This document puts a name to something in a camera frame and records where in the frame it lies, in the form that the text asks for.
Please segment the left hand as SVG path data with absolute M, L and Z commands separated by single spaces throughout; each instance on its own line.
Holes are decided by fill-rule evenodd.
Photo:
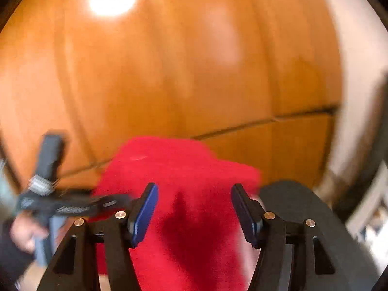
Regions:
M 21 212 L 15 217 L 10 227 L 10 238 L 21 250 L 33 254 L 35 250 L 35 239 L 44 239 L 48 231 L 42 227 L 28 212 Z

